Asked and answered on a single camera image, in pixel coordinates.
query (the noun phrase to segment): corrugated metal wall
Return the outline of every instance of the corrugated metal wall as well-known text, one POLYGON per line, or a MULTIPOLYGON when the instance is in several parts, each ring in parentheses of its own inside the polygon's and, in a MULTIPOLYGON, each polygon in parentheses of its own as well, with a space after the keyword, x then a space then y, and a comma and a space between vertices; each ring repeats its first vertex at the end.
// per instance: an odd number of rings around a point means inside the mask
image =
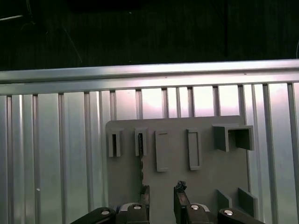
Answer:
POLYGON ((259 219, 298 223, 298 105, 299 83, 0 96, 0 223, 68 224, 108 205, 110 120, 239 114, 254 125, 259 219))

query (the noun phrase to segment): silver bolt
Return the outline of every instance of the silver bolt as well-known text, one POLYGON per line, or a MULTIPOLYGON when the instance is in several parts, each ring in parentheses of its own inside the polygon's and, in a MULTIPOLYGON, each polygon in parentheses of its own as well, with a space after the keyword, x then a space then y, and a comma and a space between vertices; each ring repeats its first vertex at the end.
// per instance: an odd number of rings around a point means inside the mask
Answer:
POLYGON ((110 213, 110 211, 104 210, 102 211, 102 215, 108 215, 110 213))
POLYGON ((234 213, 231 210, 224 210, 224 214, 232 216, 234 213))
POLYGON ((192 208, 193 210, 198 210, 198 209, 199 209, 198 205, 195 205, 195 204, 191 205, 191 208, 192 208))

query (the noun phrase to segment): gray plastic piece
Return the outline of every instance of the gray plastic piece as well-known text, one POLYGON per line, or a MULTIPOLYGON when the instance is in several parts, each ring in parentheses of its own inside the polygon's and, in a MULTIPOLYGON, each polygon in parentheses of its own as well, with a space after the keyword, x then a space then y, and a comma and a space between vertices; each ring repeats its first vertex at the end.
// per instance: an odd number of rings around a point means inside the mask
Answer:
POLYGON ((157 171, 169 170, 169 138, 166 131, 155 131, 157 171))
POLYGON ((139 200, 140 158, 135 152, 135 129, 147 127, 147 155, 143 157, 143 183, 150 186, 150 220, 173 224, 173 187, 185 181, 186 194, 194 203, 218 210, 217 189, 238 206, 238 188, 248 190, 246 150, 229 145, 229 153, 215 150, 213 125, 244 127, 240 116, 109 121, 106 130, 123 128, 121 157, 107 160, 109 205, 139 200), (198 131, 200 170, 190 170, 188 129, 198 131))
POLYGON ((139 127, 135 128, 135 153, 136 156, 139 156, 139 135, 142 135, 142 148, 143 148, 143 155, 147 153, 147 128, 146 127, 139 127))
POLYGON ((228 152, 230 148, 254 150, 253 126, 213 125, 215 148, 228 152))
POLYGON ((238 189, 239 206, 250 216, 258 218, 257 198, 249 192, 238 189))
POLYGON ((188 128, 188 149, 190 170, 199 170, 201 166, 201 142, 197 128, 188 128))
POLYGON ((233 203, 232 199, 223 194, 221 191, 217 190, 217 205, 218 205, 218 210, 220 209, 225 209, 225 208, 232 208, 233 203))
POLYGON ((109 157, 120 157, 121 156, 121 145, 122 145, 122 132, 123 128, 110 129, 108 133, 108 149, 109 157))

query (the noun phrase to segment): horizontal metal bar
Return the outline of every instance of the horizontal metal bar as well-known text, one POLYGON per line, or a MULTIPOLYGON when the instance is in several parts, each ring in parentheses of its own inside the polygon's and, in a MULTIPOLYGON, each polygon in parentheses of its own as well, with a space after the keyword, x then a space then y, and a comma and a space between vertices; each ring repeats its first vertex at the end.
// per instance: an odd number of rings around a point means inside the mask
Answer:
POLYGON ((247 72, 257 70, 299 70, 299 60, 272 60, 218 63, 181 63, 126 65, 90 68, 67 68, 49 70, 0 71, 1 83, 44 82, 63 80, 105 79, 111 77, 140 77, 179 75, 182 73, 247 72))
POLYGON ((23 15, 15 15, 15 16, 1 18, 0 21, 13 20, 13 19, 21 18, 21 17, 23 17, 23 15))
POLYGON ((180 86, 209 86, 232 84, 294 83, 299 72, 284 75, 267 72, 267 75, 181 75, 175 77, 139 77, 129 79, 103 79, 27 84, 0 84, 0 95, 41 94, 75 91, 128 90, 180 86))

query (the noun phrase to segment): aluminum frame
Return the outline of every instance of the aluminum frame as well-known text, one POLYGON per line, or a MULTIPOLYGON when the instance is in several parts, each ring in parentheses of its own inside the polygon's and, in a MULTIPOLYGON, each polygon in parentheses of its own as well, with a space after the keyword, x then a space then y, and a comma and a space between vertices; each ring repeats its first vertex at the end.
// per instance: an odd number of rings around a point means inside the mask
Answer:
POLYGON ((242 115, 259 219, 298 223, 298 106, 299 60, 1 71, 0 221, 64 224, 108 205, 109 120, 242 115))

